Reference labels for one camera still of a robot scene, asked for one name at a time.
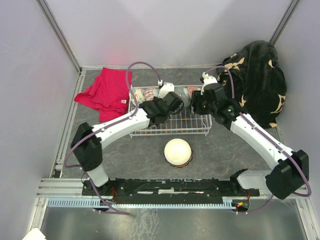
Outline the grey hexagon pattern bowl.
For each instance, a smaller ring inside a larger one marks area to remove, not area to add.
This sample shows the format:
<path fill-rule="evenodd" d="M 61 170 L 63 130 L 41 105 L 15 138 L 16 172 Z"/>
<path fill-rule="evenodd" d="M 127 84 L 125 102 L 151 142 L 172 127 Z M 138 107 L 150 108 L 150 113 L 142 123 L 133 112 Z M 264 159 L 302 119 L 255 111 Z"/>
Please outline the grey hexagon pattern bowl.
<path fill-rule="evenodd" d="M 185 108 L 190 106 L 191 98 L 186 87 L 177 86 L 174 92 L 182 99 Z"/>

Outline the blue triangle pattern bowl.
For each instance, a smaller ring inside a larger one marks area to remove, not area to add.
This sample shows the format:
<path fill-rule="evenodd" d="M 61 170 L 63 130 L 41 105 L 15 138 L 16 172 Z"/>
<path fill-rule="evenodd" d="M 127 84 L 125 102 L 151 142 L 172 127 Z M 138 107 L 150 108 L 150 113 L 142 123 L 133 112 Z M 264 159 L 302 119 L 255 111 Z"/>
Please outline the blue triangle pattern bowl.
<path fill-rule="evenodd" d="M 159 96 L 159 89 L 150 87 L 146 89 L 143 93 L 145 101 L 152 101 L 154 98 Z"/>

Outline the floral orange green bowl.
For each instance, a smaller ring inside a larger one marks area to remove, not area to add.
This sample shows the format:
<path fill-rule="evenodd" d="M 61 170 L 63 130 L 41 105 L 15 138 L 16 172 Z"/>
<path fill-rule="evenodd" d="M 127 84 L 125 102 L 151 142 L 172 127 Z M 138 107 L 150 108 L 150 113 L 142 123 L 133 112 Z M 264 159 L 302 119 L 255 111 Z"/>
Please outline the floral orange green bowl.
<path fill-rule="evenodd" d="M 138 104 L 141 104 L 146 100 L 144 92 L 145 90 L 143 88 L 135 88 L 133 90 L 134 97 L 137 100 Z"/>

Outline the white wire dish rack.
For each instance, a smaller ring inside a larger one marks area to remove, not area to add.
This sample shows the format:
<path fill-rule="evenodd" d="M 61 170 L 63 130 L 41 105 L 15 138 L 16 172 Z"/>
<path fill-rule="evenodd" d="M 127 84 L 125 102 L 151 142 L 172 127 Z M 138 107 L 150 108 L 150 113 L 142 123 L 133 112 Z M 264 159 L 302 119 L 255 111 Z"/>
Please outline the white wire dish rack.
<path fill-rule="evenodd" d="M 188 87 L 200 85 L 178 85 L 176 87 Z M 189 107 L 183 107 L 182 111 L 158 126 L 153 125 L 144 129 L 133 131 L 129 134 L 132 137 L 157 136 L 157 135 L 186 135 L 186 134 L 203 134 L 208 135 L 212 128 L 212 120 L 210 115 L 199 115 L 191 112 L 191 104 Z"/>

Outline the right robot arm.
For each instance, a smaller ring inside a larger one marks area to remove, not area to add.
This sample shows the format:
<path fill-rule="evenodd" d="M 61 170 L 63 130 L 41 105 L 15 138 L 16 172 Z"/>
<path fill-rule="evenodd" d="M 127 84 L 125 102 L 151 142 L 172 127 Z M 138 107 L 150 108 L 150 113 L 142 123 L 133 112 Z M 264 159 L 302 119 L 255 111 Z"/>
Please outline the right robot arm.
<path fill-rule="evenodd" d="M 242 171 L 229 183 L 231 193 L 242 195 L 247 189 L 267 189 L 278 199 L 291 194 L 309 197 L 309 156 L 294 151 L 266 132 L 234 99 L 228 98 L 219 83 L 194 90 L 191 109 L 199 115 L 212 115 L 218 124 L 241 137 L 267 163 L 269 170 Z"/>

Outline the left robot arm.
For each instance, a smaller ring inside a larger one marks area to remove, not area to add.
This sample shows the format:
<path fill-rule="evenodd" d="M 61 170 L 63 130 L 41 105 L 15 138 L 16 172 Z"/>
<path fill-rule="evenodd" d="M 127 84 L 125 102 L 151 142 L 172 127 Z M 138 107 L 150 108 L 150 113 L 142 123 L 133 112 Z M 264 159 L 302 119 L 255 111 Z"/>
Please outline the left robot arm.
<path fill-rule="evenodd" d="M 137 104 L 134 110 L 111 121 L 95 126 L 85 122 L 78 127 L 71 142 L 71 151 L 99 195 L 106 195 L 111 189 L 109 177 L 102 166 L 102 150 L 134 131 L 165 123 L 182 105 L 183 100 L 170 91 L 163 98 L 155 97 Z"/>

